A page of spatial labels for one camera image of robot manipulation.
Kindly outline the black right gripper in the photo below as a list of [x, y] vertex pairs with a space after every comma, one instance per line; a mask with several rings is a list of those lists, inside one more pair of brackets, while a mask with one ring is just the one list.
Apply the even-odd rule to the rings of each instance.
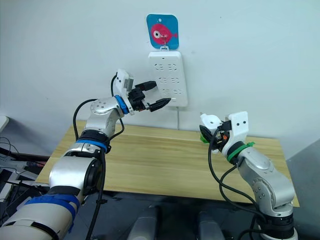
[[214, 134], [204, 125], [199, 126], [200, 129], [200, 139], [202, 141], [210, 141], [213, 138], [213, 143], [211, 144], [212, 151], [222, 152], [223, 147], [226, 145], [230, 138], [230, 131], [232, 130], [232, 123], [230, 120], [223, 121], [219, 125]]

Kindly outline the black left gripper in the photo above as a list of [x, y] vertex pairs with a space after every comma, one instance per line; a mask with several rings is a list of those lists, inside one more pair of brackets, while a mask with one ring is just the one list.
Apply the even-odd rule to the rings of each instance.
[[150, 112], [154, 112], [163, 108], [171, 101], [171, 98], [162, 98], [152, 104], [145, 103], [146, 96], [143, 91], [152, 90], [156, 86], [156, 81], [150, 80], [137, 84], [135, 88], [128, 93], [128, 100], [134, 111], [149, 110]]

